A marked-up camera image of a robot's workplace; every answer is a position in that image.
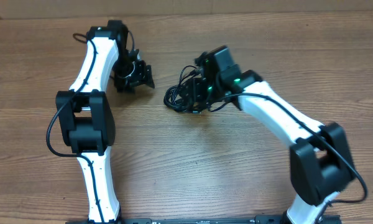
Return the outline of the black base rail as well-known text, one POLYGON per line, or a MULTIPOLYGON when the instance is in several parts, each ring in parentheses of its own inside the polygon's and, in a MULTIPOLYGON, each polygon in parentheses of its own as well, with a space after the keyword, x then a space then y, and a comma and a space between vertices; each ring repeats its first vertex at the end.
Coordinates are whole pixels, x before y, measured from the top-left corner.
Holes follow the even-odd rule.
POLYGON ((287 223, 283 215, 256 215, 254 218, 217 218, 217 219, 164 219, 127 218, 113 221, 119 224, 281 224, 287 223))

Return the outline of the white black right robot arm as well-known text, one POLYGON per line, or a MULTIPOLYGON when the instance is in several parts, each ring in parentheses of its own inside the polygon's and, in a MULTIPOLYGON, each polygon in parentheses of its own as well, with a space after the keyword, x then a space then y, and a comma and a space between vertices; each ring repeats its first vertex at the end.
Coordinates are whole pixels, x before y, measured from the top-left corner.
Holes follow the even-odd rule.
POLYGON ((367 185, 355 168, 344 129, 323 124, 295 109, 253 70, 243 72, 227 46, 203 52, 192 71, 180 75, 170 101, 177 111, 214 112, 232 103, 265 125, 289 150, 290 180, 296 192, 280 223, 329 223, 325 211, 340 203, 338 195, 354 180, 367 185))

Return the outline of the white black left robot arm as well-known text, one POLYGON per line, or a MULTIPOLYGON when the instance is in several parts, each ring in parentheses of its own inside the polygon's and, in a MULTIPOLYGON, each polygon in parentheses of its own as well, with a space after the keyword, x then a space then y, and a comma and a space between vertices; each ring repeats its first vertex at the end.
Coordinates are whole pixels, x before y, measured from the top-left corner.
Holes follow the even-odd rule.
POLYGON ((122 222, 110 162, 116 126, 106 96, 109 81, 118 92, 132 93, 140 85, 155 86, 151 66, 140 58, 139 49, 127 48, 130 37, 132 32, 121 20, 93 26, 86 34, 73 34, 75 40, 86 44, 86 56, 70 88, 57 92, 57 111, 46 132, 50 152, 65 157, 50 142, 58 121, 63 141, 71 148, 68 156, 79 162, 89 201, 86 223, 122 222))

